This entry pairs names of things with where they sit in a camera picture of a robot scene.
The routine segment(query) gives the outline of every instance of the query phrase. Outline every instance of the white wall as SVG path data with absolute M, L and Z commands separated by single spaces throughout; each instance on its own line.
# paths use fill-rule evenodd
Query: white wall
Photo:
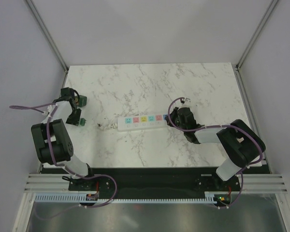
M 237 63 L 271 0 L 33 0 L 68 65 Z
M 290 0 L 280 1 L 241 72 L 270 166 L 290 193 Z
M 23 0 L 0 0 L 0 232 L 10 232 L 29 172 L 38 162 L 30 132 L 34 106 L 59 95 L 64 73 Z

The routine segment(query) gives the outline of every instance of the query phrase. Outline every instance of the colored outlet label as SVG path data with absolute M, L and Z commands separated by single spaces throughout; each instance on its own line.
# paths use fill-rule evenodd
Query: colored outlet label
M 133 118 L 133 123 L 139 123 L 140 122 L 140 118 L 139 117 L 134 117 Z
M 150 122 L 155 121 L 155 116 L 153 116 L 153 115 L 148 116 L 148 121 L 150 121 Z
M 147 117 L 146 116 L 142 116 L 141 117 L 141 122 L 147 122 Z
M 130 123 L 132 123 L 132 118 L 127 117 L 127 118 L 126 118 L 126 124 L 130 124 Z
M 162 121 L 162 115 L 156 115 L 156 121 Z

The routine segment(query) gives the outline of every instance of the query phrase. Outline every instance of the white marble surface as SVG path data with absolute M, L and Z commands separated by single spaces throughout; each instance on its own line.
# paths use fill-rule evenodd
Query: white marble surface
M 88 97 L 84 127 L 67 125 L 76 155 L 91 167 L 219 166 L 222 145 L 189 143 L 174 128 L 101 131 L 119 116 L 167 112 L 177 97 L 191 98 L 206 125 L 248 118 L 230 63 L 71 66 L 66 87 Z

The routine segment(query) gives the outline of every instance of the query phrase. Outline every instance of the robotic arm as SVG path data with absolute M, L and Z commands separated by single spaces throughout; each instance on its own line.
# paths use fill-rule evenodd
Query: robotic arm
M 87 176 L 89 166 L 74 154 L 72 141 L 64 125 L 67 123 L 77 126 L 80 122 L 81 109 L 77 107 L 74 92 L 75 90 L 68 87 L 61 89 L 60 98 L 53 101 L 54 105 L 48 106 L 49 113 L 46 119 L 33 125 L 31 133 L 39 161 L 53 165 L 46 134 L 46 124 L 48 118 L 52 115 L 49 123 L 50 140 L 57 164 L 62 166 L 63 169 L 68 168 L 79 175 Z
M 48 145 L 49 138 L 46 134 L 46 124 L 51 115 L 49 122 L 50 140 L 57 164 L 62 166 L 63 169 L 67 168 L 79 175 L 87 176 L 90 173 L 90 167 L 74 154 L 73 144 L 64 125 L 65 123 L 78 125 L 80 121 L 81 109 L 77 107 L 74 92 L 75 90 L 68 87 L 61 89 L 61 97 L 53 101 L 56 105 L 48 107 L 49 114 L 47 118 L 40 124 L 33 125 L 31 133 L 40 162 L 53 165 Z M 204 125 L 198 124 L 194 119 L 190 110 L 190 99 L 185 98 L 181 103 L 181 107 L 175 107 L 170 113 L 170 118 L 175 126 L 182 130 L 203 127 Z M 168 116 L 166 121 L 169 126 L 174 127 Z M 265 150 L 263 141 L 242 120 L 237 119 L 230 125 L 245 131 L 256 141 L 262 152 Z M 233 128 L 219 127 L 193 132 L 185 131 L 184 136 L 194 144 L 221 143 L 223 145 L 228 158 L 216 170 L 217 176 L 223 181 L 229 180 L 242 168 L 247 167 L 260 154 L 256 145 L 245 134 Z
M 201 128 L 204 125 L 198 124 L 191 112 L 190 99 L 181 100 L 182 106 L 175 107 L 170 118 L 172 122 L 184 130 Z M 167 124 L 173 127 L 169 118 L 166 117 Z M 265 151 L 264 142 L 240 119 L 233 121 L 230 125 L 236 126 L 249 134 L 260 146 L 262 152 Z M 228 158 L 216 170 L 216 174 L 227 181 L 242 168 L 247 167 L 255 158 L 259 156 L 258 149 L 254 143 L 243 133 L 233 128 L 207 128 L 196 132 L 184 132 L 187 140 L 194 144 L 221 143 L 228 154 Z

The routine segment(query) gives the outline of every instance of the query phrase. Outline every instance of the white power strip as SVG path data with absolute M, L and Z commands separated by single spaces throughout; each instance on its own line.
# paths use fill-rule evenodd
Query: white power strip
M 138 115 L 118 118 L 119 131 L 139 131 L 167 127 L 165 117 L 167 114 Z

